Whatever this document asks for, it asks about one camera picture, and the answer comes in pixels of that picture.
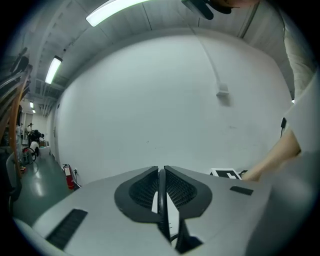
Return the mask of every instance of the fluorescent ceiling light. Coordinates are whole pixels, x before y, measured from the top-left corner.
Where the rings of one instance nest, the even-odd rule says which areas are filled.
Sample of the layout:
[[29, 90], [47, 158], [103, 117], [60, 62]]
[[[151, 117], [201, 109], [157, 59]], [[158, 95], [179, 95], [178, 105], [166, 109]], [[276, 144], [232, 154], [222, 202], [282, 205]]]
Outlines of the fluorescent ceiling light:
[[50, 85], [52, 83], [52, 80], [54, 79], [55, 74], [56, 74], [61, 62], [62, 62], [62, 58], [59, 58], [58, 56], [54, 56], [54, 58], [50, 64], [48, 74], [46, 74], [45, 82], [47, 84]]
[[121, 10], [126, 9], [130, 6], [134, 6], [146, 1], [150, 0], [109, 0], [95, 9], [85, 19], [90, 23], [92, 27], [95, 27], [100, 22], [109, 18], [111, 15], [114, 15], [117, 12], [120, 12]]

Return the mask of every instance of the hallway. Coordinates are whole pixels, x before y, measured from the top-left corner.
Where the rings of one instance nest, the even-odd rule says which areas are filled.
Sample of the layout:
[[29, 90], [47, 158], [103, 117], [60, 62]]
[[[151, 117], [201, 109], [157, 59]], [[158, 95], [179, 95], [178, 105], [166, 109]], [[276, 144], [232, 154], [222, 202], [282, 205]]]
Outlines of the hallway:
[[37, 158], [26, 166], [19, 199], [13, 203], [13, 216], [32, 226], [47, 209], [67, 197], [66, 178], [53, 155]]

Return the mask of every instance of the person's arm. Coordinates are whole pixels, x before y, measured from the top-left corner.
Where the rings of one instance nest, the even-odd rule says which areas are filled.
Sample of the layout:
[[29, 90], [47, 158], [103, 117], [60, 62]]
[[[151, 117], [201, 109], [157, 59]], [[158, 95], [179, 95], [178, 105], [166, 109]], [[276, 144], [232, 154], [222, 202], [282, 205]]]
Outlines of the person's arm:
[[244, 181], [258, 181], [263, 173], [268, 172], [278, 167], [284, 161], [297, 156], [299, 152], [300, 146], [298, 141], [293, 131], [288, 128], [279, 141], [269, 151], [266, 158], [251, 170], [244, 173], [242, 179]]

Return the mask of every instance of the black device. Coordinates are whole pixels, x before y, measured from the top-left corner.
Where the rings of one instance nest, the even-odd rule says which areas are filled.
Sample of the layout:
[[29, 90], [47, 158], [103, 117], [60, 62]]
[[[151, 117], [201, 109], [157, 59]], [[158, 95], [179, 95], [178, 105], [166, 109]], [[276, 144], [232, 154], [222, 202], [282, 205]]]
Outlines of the black device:
[[231, 7], [222, 6], [210, 0], [181, 0], [182, 3], [188, 7], [193, 13], [199, 14], [201, 17], [212, 20], [214, 18], [213, 12], [208, 5], [222, 14], [230, 14]]

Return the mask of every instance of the fire extinguisher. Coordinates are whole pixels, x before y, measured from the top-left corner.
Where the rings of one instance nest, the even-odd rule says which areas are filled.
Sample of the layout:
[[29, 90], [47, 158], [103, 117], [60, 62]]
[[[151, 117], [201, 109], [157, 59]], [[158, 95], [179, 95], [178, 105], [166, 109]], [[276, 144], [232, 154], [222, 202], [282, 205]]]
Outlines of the fire extinguisher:
[[72, 171], [71, 166], [69, 164], [64, 164], [63, 170], [64, 170], [65, 179], [66, 179], [66, 183], [68, 185], [68, 188], [70, 190], [73, 190], [75, 188], [75, 184], [74, 184], [74, 179], [73, 179], [72, 173], [71, 173], [71, 171]]

